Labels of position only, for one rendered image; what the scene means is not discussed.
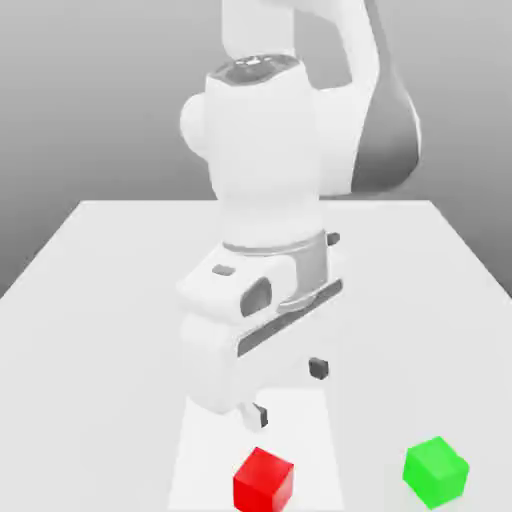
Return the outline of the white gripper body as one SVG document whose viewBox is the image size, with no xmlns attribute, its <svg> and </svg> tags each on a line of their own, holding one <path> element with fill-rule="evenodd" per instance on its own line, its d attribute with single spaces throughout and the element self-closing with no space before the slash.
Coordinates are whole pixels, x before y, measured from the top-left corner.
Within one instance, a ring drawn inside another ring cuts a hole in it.
<svg viewBox="0 0 512 512">
<path fill-rule="evenodd" d="M 216 414 L 253 404 L 294 364 L 320 354 L 320 326 L 342 289 L 335 279 L 302 309 L 265 316 L 251 327 L 188 314 L 181 336 L 190 398 Z"/>
</svg>

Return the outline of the small red cube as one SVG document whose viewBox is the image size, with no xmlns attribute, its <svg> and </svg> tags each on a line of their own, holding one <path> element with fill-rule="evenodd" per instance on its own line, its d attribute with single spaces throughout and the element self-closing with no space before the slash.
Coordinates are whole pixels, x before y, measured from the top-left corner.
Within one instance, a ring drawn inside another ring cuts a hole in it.
<svg viewBox="0 0 512 512">
<path fill-rule="evenodd" d="M 255 447 L 233 476 L 233 505 L 240 512 L 283 512 L 294 486 L 295 466 Z"/>
</svg>

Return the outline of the small green cube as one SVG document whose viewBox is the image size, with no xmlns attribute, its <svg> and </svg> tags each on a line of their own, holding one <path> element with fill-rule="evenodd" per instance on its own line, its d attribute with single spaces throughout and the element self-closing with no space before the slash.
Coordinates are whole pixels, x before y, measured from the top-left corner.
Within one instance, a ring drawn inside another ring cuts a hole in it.
<svg viewBox="0 0 512 512">
<path fill-rule="evenodd" d="M 463 495 L 469 469 L 468 462 L 436 436 L 407 449 L 402 479 L 429 510 L 434 510 Z"/>
</svg>

